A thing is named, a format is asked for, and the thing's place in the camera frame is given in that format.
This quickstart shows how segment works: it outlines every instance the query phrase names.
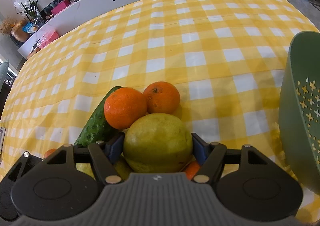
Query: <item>green cushion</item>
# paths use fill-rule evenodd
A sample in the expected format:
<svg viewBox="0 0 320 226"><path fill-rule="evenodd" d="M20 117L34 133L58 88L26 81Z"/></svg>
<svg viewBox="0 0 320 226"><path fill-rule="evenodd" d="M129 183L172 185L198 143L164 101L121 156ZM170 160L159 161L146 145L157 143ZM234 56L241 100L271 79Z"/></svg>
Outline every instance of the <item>green cushion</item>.
<svg viewBox="0 0 320 226"><path fill-rule="evenodd" d="M0 64L0 92L9 68L9 60Z"/></svg>

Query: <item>pink box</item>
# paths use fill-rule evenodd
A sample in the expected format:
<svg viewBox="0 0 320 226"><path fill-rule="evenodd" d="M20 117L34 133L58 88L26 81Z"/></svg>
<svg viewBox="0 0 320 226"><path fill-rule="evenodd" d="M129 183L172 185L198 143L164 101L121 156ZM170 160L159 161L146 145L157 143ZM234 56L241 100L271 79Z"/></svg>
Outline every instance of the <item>pink box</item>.
<svg viewBox="0 0 320 226"><path fill-rule="evenodd" d="M45 33L37 43L37 46L41 49L45 48L49 43L52 43L54 40L58 39L60 36L58 35L56 30L51 30Z"/></svg>
<svg viewBox="0 0 320 226"><path fill-rule="evenodd" d="M56 5L53 10L51 10L51 13L56 15L60 11L64 10L67 6L71 4L70 0L62 0L58 5Z"/></svg>

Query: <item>metal screw head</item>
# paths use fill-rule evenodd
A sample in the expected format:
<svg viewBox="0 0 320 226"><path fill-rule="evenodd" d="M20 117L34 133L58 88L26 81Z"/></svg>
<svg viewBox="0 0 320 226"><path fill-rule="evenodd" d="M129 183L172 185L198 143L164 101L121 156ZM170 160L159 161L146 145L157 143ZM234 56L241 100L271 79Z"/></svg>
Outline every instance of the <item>metal screw head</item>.
<svg viewBox="0 0 320 226"><path fill-rule="evenodd" d="M155 181L160 181L162 179L162 176L158 174L158 175L155 175L152 179Z"/></svg>
<svg viewBox="0 0 320 226"><path fill-rule="evenodd" d="M193 178L193 181L197 183L207 183L209 180L209 176L206 176L204 174L198 174Z"/></svg>
<svg viewBox="0 0 320 226"><path fill-rule="evenodd" d="M118 175L109 175L106 177L106 182L109 184L116 184L121 182L121 177Z"/></svg>

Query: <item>cucumber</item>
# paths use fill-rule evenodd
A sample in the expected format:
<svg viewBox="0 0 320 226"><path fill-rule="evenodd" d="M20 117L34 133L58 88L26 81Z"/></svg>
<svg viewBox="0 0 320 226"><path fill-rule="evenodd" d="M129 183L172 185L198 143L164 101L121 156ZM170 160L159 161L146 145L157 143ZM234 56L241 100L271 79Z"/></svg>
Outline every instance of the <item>cucumber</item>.
<svg viewBox="0 0 320 226"><path fill-rule="evenodd" d="M112 136L118 131L117 129L111 127L106 118L104 117L104 102L106 98L110 96L111 93L117 89L122 88L121 86L113 87L106 96L99 103L97 108L92 113L87 124L82 129L79 137L77 138L75 145L82 145L83 147L89 146L89 144L96 142L97 140L103 140L108 142Z"/></svg>

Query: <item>orange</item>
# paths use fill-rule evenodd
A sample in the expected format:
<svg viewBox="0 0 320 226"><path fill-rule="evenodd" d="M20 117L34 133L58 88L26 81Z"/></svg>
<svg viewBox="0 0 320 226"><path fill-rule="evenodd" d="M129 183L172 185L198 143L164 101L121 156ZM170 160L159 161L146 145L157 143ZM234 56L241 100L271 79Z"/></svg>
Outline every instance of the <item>orange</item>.
<svg viewBox="0 0 320 226"><path fill-rule="evenodd" d="M199 169L200 169L200 166L198 162L193 161L184 169L184 172L187 174L187 178L191 180L199 171Z"/></svg>
<svg viewBox="0 0 320 226"><path fill-rule="evenodd" d="M133 88L120 88L106 99L104 116L111 127L127 129L147 112L147 101Z"/></svg>
<svg viewBox="0 0 320 226"><path fill-rule="evenodd" d="M167 82L150 84L143 92L147 99L148 113L172 114L180 103L180 94L176 87Z"/></svg>
<svg viewBox="0 0 320 226"><path fill-rule="evenodd" d="M49 149L47 152L44 153L43 158L47 158L48 156L50 156L56 150L57 149Z"/></svg>

